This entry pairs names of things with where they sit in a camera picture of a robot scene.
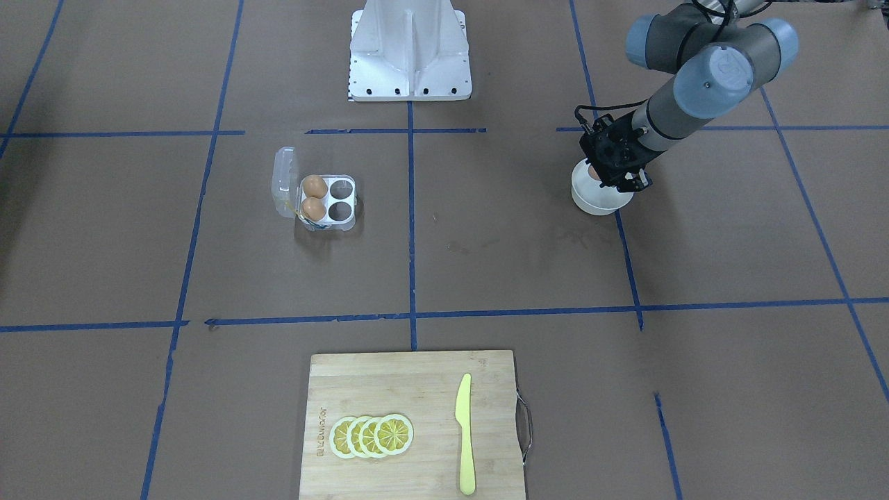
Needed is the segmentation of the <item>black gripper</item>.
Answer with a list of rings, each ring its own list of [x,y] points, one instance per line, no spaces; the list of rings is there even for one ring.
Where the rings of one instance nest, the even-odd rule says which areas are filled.
[[[644,126],[633,126],[632,116],[614,119],[608,132],[613,141],[613,164],[604,172],[602,186],[616,187],[620,193],[635,193],[651,186],[648,162],[654,160],[654,152],[641,145],[640,138],[647,132]]]

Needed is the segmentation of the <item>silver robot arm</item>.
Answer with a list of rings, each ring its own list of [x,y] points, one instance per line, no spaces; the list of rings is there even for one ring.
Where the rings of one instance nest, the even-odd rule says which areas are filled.
[[[768,18],[748,26],[765,1],[687,1],[666,14],[637,18],[625,40],[626,59],[670,75],[650,98],[594,122],[574,114],[588,175],[603,188],[634,193],[651,185],[650,162],[771,82],[796,60],[794,26]]]

